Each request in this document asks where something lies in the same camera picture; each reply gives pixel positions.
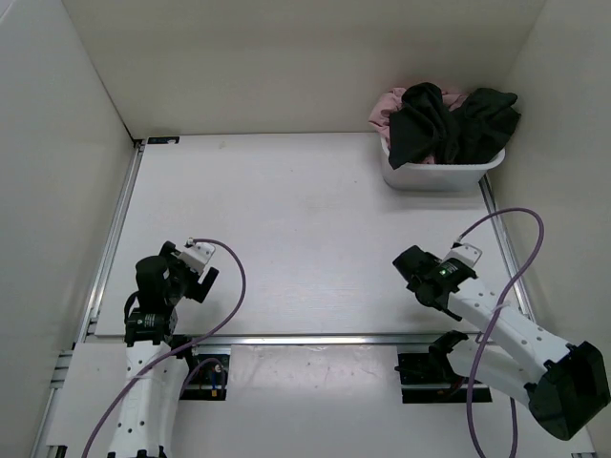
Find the black trousers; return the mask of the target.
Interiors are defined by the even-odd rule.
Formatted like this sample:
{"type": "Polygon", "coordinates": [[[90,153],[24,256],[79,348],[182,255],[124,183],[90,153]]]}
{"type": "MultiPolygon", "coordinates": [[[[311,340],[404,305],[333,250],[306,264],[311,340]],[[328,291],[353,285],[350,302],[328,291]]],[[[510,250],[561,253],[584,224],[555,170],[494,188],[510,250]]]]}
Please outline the black trousers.
{"type": "Polygon", "coordinates": [[[517,95],[478,88],[451,109],[432,83],[408,88],[389,116],[389,164],[482,165],[493,160],[515,133],[521,114],[517,95]]]}

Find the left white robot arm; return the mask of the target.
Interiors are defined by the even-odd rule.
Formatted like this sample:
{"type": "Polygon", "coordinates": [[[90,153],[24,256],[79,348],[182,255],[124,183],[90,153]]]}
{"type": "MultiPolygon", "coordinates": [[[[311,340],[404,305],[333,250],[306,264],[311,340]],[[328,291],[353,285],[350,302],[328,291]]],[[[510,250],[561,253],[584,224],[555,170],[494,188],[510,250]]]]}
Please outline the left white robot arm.
{"type": "Polygon", "coordinates": [[[187,241],[182,249],[170,241],[159,253],[136,264],[137,291],[124,307],[126,383],[109,457],[168,457],[183,382],[197,377],[200,358],[178,349],[141,373],[162,355],[186,343],[174,338],[176,306],[183,299],[203,302],[219,271],[207,266],[215,247],[187,241]]]}

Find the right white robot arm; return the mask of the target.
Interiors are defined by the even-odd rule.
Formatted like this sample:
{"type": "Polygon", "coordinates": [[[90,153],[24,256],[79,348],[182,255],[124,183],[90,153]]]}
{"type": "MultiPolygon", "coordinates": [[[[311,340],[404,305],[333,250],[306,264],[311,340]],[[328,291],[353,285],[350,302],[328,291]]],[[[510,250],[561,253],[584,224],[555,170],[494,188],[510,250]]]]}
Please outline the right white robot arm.
{"type": "Polygon", "coordinates": [[[600,351],[589,342],[572,344],[500,302],[476,274],[481,251],[455,244],[442,259],[414,245],[393,266],[417,301],[479,331],[493,329],[477,358],[477,343],[450,331],[429,347],[429,370],[439,381],[473,376],[526,406],[537,423],[568,441],[610,403],[600,351]]]}

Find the white plastic laundry basket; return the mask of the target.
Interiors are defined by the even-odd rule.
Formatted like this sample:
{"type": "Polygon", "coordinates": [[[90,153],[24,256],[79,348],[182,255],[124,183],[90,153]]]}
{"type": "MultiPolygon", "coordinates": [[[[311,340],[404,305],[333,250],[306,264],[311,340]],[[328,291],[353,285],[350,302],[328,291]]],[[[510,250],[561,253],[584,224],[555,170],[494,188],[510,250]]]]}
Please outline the white plastic laundry basket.
{"type": "Polygon", "coordinates": [[[506,151],[502,149],[486,164],[437,165],[406,163],[394,170],[390,167],[390,153],[387,141],[384,138],[380,138],[380,145],[383,180],[390,188],[400,191],[444,193],[469,191],[490,170],[500,165],[506,155],[506,151]]]}

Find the small black label sticker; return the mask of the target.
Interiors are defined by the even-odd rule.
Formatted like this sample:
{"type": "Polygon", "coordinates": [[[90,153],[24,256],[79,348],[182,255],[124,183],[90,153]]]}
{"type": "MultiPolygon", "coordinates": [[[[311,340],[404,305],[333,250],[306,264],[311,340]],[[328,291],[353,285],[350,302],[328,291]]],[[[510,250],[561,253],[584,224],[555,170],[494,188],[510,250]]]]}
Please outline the small black label sticker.
{"type": "Polygon", "coordinates": [[[180,140],[179,136],[155,136],[155,137],[148,137],[147,144],[148,145],[178,144],[179,140],[180,140]]]}

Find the pink garment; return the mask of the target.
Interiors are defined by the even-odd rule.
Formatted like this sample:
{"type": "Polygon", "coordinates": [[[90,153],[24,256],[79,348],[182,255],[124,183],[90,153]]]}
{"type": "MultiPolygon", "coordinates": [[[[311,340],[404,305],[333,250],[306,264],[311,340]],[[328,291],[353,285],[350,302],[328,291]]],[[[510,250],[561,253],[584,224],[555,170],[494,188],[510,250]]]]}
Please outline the pink garment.
{"type": "Polygon", "coordinates": [[[465,100],[464,94],[451,94],[429,82],[381,95],[369,124],[387,141],[390,167],[453,164],[460,151],[453,112],[465,100]]]}

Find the aluminium frame rail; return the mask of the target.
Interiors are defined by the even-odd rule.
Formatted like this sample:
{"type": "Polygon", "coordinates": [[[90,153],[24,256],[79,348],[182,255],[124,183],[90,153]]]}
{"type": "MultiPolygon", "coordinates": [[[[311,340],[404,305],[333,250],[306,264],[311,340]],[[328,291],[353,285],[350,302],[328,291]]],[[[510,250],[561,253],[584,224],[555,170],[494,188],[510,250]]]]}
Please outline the aluminium frame rail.
{"type": "Polygon", "coordinates": [[[145,139],[137,139],[134,141],[134,150],[130,155],[130,162],[122,182],[118,199],[116,201],[112,222],[104,240],[102,251],[100,252],[95,265],[95,274],[93,279],[88,283],[82,313],[79,315],[78,327],[75,331],[75,337],[68,345],[67,349],[61,349],[59,351],[55,359],[52,378],[49,384],[48,397],[34,437],[30,457],[53,456],[53,446],[45,445],[45,439],[48,435],[48,429],[50,427],[53,402],[55,401],[57,391],[62,387],[63,381],[68,373],[70,360],[75,346],[86,341],[87,332],[90,326],[96,322],[97,316],[99,315],[99,307],[101,305],[103,289],[106,286],[109,278],[112,261],[118,244],[118,238],[125,219],[127,207],[129,206],[129,199],[131,198],[131,194],[134,189],[137,171],[141,162],[145,144],[145,139]]]}

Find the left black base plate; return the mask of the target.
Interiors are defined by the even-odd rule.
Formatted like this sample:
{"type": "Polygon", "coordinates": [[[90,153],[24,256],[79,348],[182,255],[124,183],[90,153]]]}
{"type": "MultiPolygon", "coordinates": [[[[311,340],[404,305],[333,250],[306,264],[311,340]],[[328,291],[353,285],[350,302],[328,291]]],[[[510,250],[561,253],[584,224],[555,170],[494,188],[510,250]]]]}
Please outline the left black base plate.
{"type": "Polygon", "coordinates": [[[181,401],[226,400],[230,369],[230,348],[228,346],[199,343],[176,355],[188,367],[182,383],[181,401]]]}

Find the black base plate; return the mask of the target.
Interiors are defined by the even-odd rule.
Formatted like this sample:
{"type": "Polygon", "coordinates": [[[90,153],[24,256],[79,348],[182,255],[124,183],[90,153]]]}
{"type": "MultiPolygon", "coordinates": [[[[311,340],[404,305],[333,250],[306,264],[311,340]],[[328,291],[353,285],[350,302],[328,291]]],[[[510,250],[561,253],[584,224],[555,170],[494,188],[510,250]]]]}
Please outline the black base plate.
{"type": "Polygon", "coordinates": [[[176,355],[188,367],[182,383],[181,401],[226,400],[230,369],[230,348],[228,346],[199,343],[176,355]]]}
{"type": "Polygon", "coordinates": [[[397,366],[404,405],[461,404],[467,402],[467,380],[447,378],[430,365],[426,353],[399,353],[397,366]]]}

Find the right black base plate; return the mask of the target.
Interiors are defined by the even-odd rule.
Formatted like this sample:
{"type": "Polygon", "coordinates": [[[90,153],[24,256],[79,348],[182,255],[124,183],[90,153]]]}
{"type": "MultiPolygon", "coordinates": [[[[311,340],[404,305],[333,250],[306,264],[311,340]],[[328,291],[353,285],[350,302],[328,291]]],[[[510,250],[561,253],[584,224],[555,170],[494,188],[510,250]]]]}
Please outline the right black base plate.
{"type": "Polygon", "coordinates": [[[426,353],[399,353],[397,366],[404,405],[461,404],[467,402],[467,380],[447,378],[430,365],[426,353]]]}

